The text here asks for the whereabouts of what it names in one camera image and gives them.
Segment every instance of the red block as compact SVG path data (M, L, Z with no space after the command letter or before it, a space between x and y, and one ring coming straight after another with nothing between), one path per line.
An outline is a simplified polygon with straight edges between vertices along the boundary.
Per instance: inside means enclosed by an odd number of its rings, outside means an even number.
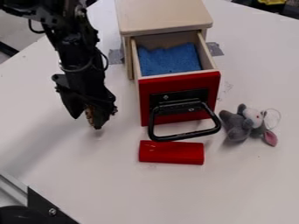
M202 143L156 143L152 141L141 141L139 148L139 161L202 165L205 162L204 145Z

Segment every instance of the blue towel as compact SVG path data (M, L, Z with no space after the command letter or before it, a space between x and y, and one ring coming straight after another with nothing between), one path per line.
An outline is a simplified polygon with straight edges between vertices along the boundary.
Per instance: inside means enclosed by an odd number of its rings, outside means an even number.
M193 43L152 51L139 46L138 56L143 76L202 70Z

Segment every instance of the black metal handle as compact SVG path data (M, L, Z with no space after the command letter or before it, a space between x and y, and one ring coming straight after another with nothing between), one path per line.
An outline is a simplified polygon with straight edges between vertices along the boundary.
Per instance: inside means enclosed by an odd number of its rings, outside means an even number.
M158 115L163 114L169 114L174 111L183 111L188 110L190 112L198 111L201 109L204 109L209 116L212 118L212 120L215 123L215 127L212 129L204 129L204 130L198 130L198 131L192 131L182 134L176 134L171 136L156 136L154 134L154 126L155 126L155 118ZM201 101L192 101L192 102L185 102L185 103L175 103L175 104L168 104L163 106L157 106L151 110L151 113L149 115L149 138L152 141L155 142L169 142L169 141L177 141L177 140L183 140L187 138L193 138L193 137L202 137L202 136L208 136L217 133L221 129L221 121L218 119L218 117L215 115L215 113L206 105L205 102Z

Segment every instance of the gray stuffed mouse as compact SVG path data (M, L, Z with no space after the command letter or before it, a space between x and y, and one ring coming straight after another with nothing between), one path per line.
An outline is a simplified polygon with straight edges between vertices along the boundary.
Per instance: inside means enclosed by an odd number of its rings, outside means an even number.
M237 114L222 110L219 116L227 130L227 138L231 141L245 141L250 135L262 137L271 145L277 145L276 135L267 129L264 118L267 112L260 112L254 108L248 108L245 104L240 104Z

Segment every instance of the white table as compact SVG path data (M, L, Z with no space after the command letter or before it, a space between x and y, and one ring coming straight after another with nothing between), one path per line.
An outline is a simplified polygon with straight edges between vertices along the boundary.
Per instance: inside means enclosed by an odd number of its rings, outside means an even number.
M1 167L84 224L297 223L299 21L220 0L205 5L214 20L207 40L225 53L214 58L222 83L233 85L217 111L242 102L279 109L276 148L253 139L229 147L221 130L189 140L205 144L203 166L138 163L139 141L148 137L124 66L107 72L119 113L95 132L83 116L74 121L54 93L58 57L43 38L0 66ZM113 1L99 1L89 12L101 31L100 48L118 48Z

